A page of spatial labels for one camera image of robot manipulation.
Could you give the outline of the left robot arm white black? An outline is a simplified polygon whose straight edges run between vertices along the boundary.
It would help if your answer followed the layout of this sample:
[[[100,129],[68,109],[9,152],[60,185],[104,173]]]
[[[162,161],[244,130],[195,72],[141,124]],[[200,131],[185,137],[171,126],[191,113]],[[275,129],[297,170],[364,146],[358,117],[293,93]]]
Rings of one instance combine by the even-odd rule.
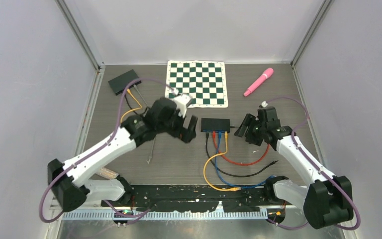
[[[129,205],[133,194],[120,179],[92,180],[91,176],[118,157],[152,141],[159,133],[191,142],[196,137],[198,118],[192,116],[188,127],[183,126],[191,102],[187,94],[172,99],[162,97],[146,113],[124,119],[108,137],[80,155],[64,162],[58,159],[49,162],[48,185],[62,211],[73,211],[87,201],[111,200],[121,206]]]

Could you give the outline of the ribbed black network switch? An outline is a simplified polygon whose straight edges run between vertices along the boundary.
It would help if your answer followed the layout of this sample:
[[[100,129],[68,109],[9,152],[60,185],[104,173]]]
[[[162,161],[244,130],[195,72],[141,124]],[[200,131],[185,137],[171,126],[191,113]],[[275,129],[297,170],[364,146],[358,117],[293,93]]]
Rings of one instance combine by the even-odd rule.
[[[230,133],[230,119],[202,118],[201,132],[227,132]]]

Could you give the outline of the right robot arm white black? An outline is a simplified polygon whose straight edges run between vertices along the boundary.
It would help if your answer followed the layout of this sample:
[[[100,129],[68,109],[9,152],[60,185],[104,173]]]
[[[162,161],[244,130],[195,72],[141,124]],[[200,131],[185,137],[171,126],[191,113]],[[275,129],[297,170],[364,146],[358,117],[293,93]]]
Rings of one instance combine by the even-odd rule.
[[[336,176],[307,151],[295,131],[281,125],[275,107],[260,106],[257,112],[257,116],[246,114],[234,135],[257,146],[267,143],[305,183],[299,186],[286,176],[269,178],[264,185],[265,200],[273,205],[284,200],[296,206],[315,229],[352,220],[356,210],[350,180]]]

